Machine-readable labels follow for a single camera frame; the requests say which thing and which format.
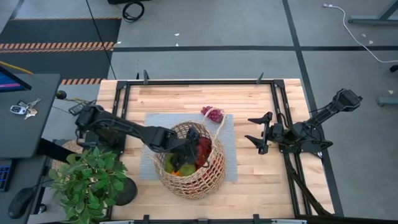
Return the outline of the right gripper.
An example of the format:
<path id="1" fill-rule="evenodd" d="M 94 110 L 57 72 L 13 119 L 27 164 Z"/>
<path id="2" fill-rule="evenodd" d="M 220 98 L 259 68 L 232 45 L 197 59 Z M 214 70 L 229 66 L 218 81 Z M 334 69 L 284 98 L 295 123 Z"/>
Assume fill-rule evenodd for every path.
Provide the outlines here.
<path id="1" fill-rule="evenodd" d="M 248 118 L 248 121 L 252 123 L 264 125 L 264 130 L 261 134 L 262 137 L 261 139 L 255 138 L 250 135 L 244 136 L 255 145 L 255 147 L 258 149 L 258 153 L 261 155 L 268 153 L 268 148 L 269 148 L 269 146 L 267 145 L 268 141 L 282 142 L 284 140 L 284 137 L 282 136 L 284 130 L 283 125 L 279 123 L 270 125 L 272 117 L 273 113 L 269 111 L 261 118 Z"/>

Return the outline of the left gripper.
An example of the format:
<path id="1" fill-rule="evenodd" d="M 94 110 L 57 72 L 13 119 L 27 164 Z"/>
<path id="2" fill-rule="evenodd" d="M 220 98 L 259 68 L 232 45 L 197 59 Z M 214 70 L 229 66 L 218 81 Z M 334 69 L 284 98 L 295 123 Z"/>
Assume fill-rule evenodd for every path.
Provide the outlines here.
<path id="1" fill-rule="evenodd" d="M 185 139 L 175 139 L 172 141 L 170 152 L 173 154 L 170 163 L 173 171 L 178 171 L 185 164 L 194 164 L 197 159 L 197 149 L 200 134 L 189 127 Z"/>

